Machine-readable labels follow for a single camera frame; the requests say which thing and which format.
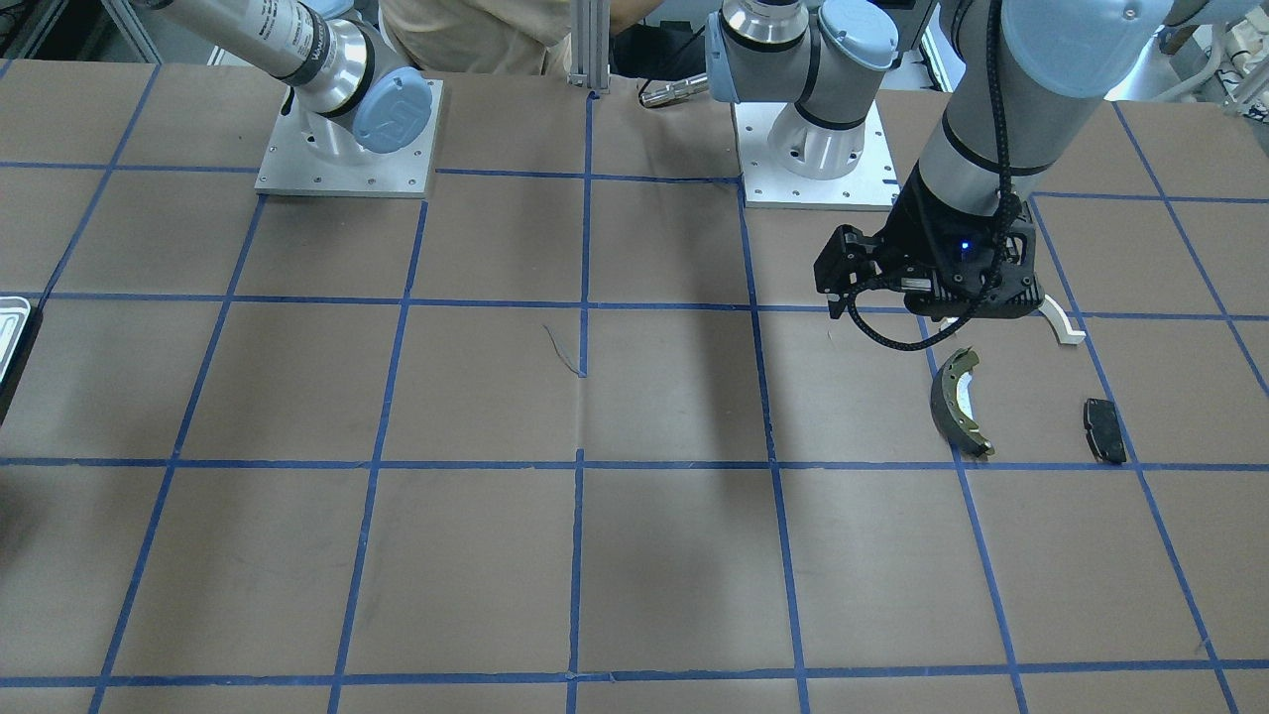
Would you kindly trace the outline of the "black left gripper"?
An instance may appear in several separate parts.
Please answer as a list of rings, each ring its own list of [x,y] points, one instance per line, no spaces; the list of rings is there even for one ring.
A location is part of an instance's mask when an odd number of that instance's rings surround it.
[[[970,216],[935,197],[914,167],[882,230],[876,263],[897,280],[928,279],[928,290],[904,298],[914,313],[958,317],[983,288],[995,254],[995,217]],[[1027,207],[1005,231],[1000,280],[980,304],[978,320],[1019,320],[1038,309],[1044,290],[1036,276],[1036,224]]]

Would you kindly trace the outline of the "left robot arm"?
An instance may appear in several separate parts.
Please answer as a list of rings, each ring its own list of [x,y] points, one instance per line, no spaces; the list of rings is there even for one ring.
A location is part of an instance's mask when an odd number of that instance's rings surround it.
[[[964,76],[882,230],[834,231],[813,263],[832,320],[865,290],[931,320],[1018,320],[1044,301],[1025,207],[1096,105],[1162,27],[1233,22],[1250,1],[945,1]],[[783,107],[772,146],[832,178],[860,152],[900,32],[871,1],[725,1],[704,30],[712,96]]]

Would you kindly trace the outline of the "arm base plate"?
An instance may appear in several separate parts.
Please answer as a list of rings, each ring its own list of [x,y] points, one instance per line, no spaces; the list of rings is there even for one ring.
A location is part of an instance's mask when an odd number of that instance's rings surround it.
[[[426,79],[431,114],[425,131],[393,153],[372,153],[345,128],[299,108],[286,96],[258,170],[259,194],[286,197],[385,197],[429,194],[444,82]]]
[[[879,110],[826,131],[791,103],[733,107],[745,203],[756,208],[888,211],[900,193]]]

